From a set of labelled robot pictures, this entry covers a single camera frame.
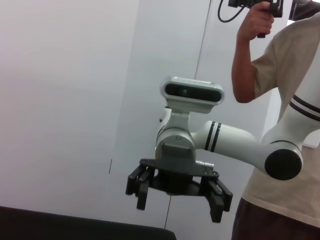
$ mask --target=person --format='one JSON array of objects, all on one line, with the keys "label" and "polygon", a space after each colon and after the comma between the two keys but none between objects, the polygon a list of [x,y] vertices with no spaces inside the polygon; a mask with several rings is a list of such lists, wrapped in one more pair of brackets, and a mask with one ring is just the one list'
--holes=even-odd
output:
[{"label": "person", "polygon": [[[238,31],[232,85],[240,103],[278,87],[280,119],[318,49],[320,14],[284,28],[264,55],[251,62],[250,41],[271,32],[274,18],[265,12],[269,7],[268,2],[254,5]],[[238,206],[232,240],[320,239],[320,147],[303,147],[302,156],[303,169],[288,181],[253,170]]]}]

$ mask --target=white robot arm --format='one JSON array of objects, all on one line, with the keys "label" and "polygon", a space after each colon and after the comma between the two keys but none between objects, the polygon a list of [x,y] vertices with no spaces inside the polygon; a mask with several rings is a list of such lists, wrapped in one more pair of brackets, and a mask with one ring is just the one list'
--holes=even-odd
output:
[{"label": "white robot arm", "polygon": [[245,130],[212,121],[189,133],[189,112],[210,112],[223,101],[224,94],[220,86],[210,82],[172,77],[161,89],[169,108],[164,110],[166,117],[156,145],[190,148],[193,152],[203,149],[251,164],[275,179],[292,179],[303,166],[303,141],[320,129],[320,97],[309,92],[319,88],[319,81],[306,76],[281,121],[259,142]]}]

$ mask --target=shirt sleeve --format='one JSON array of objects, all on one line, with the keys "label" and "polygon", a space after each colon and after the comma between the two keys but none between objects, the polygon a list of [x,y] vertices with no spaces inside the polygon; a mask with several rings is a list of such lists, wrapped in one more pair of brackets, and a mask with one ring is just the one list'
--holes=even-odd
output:
[{"label": "shirt sleeve", "polygon": [[255,98],[258,98],[277,87],[276,57],[273,40],[269,43],[263,56],[254,60],[251,64],[255,68],[254,94]]}]

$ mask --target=black cable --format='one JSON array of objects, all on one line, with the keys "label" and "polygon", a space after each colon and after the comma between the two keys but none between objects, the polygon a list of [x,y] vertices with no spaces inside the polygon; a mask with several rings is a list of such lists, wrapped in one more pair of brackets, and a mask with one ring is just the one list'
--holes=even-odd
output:
[{"label": "black cable", "polygon": [[222,3],[224,2],[224,0],[221,0],[220,2],[220,5],[219,5],[219,8],[218,8],[218,19],[222,22],[222,23],[229,23],[231,22],[232,20],[234,20],[236,17],[238,17],[238,15],[246,8],[246,6],[243,6],[238,12],[236,15],[234,15],[232,18],[230,18],[229,20],[222,20],[221,17],[220,17],[220,10],[221,10],[221,6],[222,6]]}]

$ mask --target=white panel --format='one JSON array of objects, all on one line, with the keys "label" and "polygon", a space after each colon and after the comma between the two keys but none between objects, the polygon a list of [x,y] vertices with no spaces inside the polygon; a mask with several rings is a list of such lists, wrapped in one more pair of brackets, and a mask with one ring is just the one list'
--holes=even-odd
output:
[{"label": "white panel", "polygon": [[169,197],[150,190],[145,211],[126,196],[128,175],[153,158],[167,76],[194,78],[210,0],[140,0],[117,128],[104,220],[164,227]]},{"label": "white panel", "polygon": [[[217,12],[220,1],[212,1],[208,23],[205,29],[196,79],[215,82],[222,85],[225,100],[214,107],[212,113],[193,114],[190,129],[196,131],[208,120],[228,124],[251,132],[261,138],[270,93],[248,104],[237,103],[232,90],[231,68],[235,53],[238,29],[248,10],[244,10],[234,21],[221,23]],[[265,39],[251,42],[251,57],[261,56],[275,33],[287,25],[292,1],[285,1],[284,16],[276,19],[272,34]],[[238,10],[228,7],[224,1],[221,9],[223,19],[231,18]],[[175,196],[171,199],[166,228],[173,231],[178,240],[228,240],[231,239],[233,221],[242,192],[249,180],[253,167],[221,155],[199,151],[197,159],[215,164],[220,179],[233,192],[234,197],[230,212],[224,212],[220,224],[212,223],[210,208],[203,197]]]},{"label": "white panel", "polygon": [[138,0],[2,0],[0,206],[100,219]]}]

